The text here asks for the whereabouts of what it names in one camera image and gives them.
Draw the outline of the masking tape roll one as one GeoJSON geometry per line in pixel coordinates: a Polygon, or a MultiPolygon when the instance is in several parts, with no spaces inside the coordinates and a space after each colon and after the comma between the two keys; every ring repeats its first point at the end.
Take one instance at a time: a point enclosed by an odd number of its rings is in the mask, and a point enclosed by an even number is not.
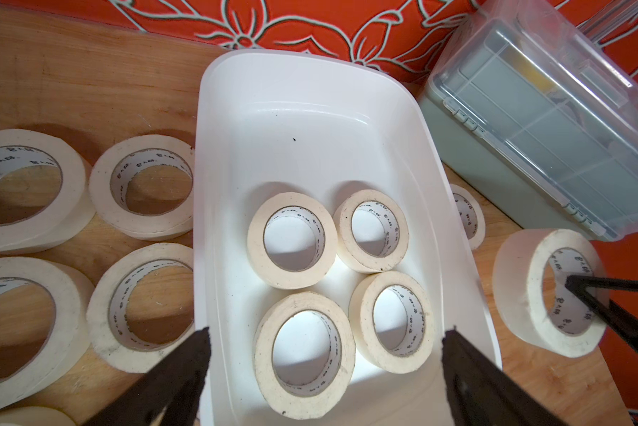
{"type": "Polygon", "coordinates": [[[193,194],[171,211],[145,215],[127,205],[129,183],[139,173],[156,166],[194,172],[195,150],[186,142],[165,135],[143,135],[107,149],[95,163],[88,182],[90,198],[107,224],[132,238],[161,241],[193,229],[193,194]]]}

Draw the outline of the masking tape roll three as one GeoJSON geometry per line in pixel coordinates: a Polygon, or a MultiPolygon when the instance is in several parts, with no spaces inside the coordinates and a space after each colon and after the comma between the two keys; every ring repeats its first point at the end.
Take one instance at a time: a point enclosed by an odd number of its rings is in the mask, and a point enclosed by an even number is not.
{"type": "Polygon", "coordinates": [[[32,257],[0,258],[0,296],[26,284],[38,285],[49,293],[55,319],[34,358],[14,374],[0,378],[0,409],[57,381],[90,345],[86,314],[95,287],[83,273],[32,257]]]}

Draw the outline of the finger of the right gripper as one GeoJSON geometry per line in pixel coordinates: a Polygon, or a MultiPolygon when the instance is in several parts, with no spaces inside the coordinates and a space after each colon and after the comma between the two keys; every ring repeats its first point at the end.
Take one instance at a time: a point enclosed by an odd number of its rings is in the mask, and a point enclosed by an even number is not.
{"type": "Polygon", "coordinates": [[[638,280],[569,275],[566,278],[565,287],[638,354],[638,318],[614,301],[601,302],[597,295],[590,292],[592,289],[595,291],[613,289],[638,293],[638,280]]]}

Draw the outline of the masking tape roll four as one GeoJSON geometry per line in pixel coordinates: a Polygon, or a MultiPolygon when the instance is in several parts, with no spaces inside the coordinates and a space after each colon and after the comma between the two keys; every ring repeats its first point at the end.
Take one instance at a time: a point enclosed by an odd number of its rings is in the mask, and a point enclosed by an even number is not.
{"type": "Polygon", "coordinates": [[[0,131],[0,180],[16,170],[44,166],[58,170],[56,198],[38,213],[0,225],[0,254],[36,253],[78,234],[95,216],[88,192],[90,164],[61,138],[37,131],[0,131]]]}

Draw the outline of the masking tape roll seven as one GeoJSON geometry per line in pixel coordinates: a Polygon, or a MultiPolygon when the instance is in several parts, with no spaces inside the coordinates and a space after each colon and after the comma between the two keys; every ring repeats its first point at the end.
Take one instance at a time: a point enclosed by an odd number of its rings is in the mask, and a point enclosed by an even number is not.
{"type": "Polygon", "coordinates": [[[498,250],[492,287],[498,312],[516,337],[579,358],[598,347],[606,323],[566,289],[571,275],[606,278],[593,245],[567,229],[527,229],[498,250]]]}

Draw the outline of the masking tape roll eight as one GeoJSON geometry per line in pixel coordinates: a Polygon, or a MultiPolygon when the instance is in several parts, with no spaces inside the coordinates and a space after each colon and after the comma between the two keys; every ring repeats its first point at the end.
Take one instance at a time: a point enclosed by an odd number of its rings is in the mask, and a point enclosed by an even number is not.
{"type": "Polygon", "coordinates": [[[486,236],[486,221],[482,207],[477,200],[464,188],[451,185],[450,189],[456,202],[459,218],[466,233],[472,251],[480,248],[486,236]]]}

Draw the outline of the masking tape roll five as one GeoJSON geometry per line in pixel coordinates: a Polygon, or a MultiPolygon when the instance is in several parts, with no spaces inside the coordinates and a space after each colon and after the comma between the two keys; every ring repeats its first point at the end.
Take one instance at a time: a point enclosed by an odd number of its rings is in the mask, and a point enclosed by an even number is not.
{"type": "Polygon", "coordinates": [[[154,344],[129,328],[127,308],[134,289],[150,273],[171,266],[191,271],[193,250],[166,242],[140,248],[111,266],[95,286],[87,310],[89,338],[107,364],[130,374],[147,373],[194,333],[191,323],[172,342],[154,344]]]}

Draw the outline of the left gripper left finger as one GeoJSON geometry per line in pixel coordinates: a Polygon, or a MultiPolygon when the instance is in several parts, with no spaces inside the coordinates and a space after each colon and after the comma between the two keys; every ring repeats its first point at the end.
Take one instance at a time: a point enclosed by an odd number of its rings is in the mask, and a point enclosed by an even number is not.
{"type": "Polygon", "coordinates": [[[194,332],[87,425],[194,424],[212,354],[209,328],[194,332]]]}

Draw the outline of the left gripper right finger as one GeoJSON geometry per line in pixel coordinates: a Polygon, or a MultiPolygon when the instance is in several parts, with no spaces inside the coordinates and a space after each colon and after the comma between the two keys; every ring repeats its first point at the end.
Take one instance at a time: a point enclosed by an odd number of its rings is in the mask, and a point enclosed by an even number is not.
{"type": "Polygon", "coordinates": [[[447,401],[455,425],[563,425],[457,330],[442,339],[447,401]]]}

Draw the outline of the masking tape roll nine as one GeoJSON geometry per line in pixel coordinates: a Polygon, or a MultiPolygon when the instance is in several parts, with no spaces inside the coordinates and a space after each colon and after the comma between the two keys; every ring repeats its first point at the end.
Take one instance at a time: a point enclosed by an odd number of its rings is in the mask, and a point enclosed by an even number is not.
{"type": "Polygon", "coordinates": [[[409,248],[409,227],[400,206],[389,196],[376,190],[363,189],[347,197],[335,211],[333,219],[338,232],[338,255],[358,273],[382,273],[393,270],[409,248]],[[365,211],[379,220],[384,230],[384,247],[372,254],[356,241],[352,222],[357,211],[365,211]]]}

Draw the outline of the masking tape roll two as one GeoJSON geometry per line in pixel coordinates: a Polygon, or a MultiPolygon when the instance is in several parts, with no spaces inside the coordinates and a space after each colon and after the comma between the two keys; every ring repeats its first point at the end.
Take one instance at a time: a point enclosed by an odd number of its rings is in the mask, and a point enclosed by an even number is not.
{"type": "Polygon", "coordinates": [[[304,289],[320,282],[335,262],[337,247],[338,235],[331,214],[321,202],[303,193],[279,193],[267,199],[253,216],[247,233],[247,252],[253,270],[276,289],[304,289]],[[314,236],[312,260],[299,270],[279,266],[266,249],[265,231],[280,218],[300,220],[314,236]]]}

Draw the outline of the white plastic storage tray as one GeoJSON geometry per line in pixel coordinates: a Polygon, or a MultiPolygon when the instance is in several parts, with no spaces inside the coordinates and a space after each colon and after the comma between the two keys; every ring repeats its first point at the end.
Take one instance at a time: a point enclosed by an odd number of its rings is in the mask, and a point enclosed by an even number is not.
{"type": "Polygon", "coordinates": [[[227,53],[201,80],[195,156],[195,319],[213,346],[202,424],[288,424],[253,367],[255,331],[285,293],[253,271],[246,249],[255,212],[279,193],[328,211],[363,188],[391,197],[411,231],[399,270],[427,290],[441,330],[500,362],[446,173],[416,99],[395,79],[302,53],[227,53]]]}

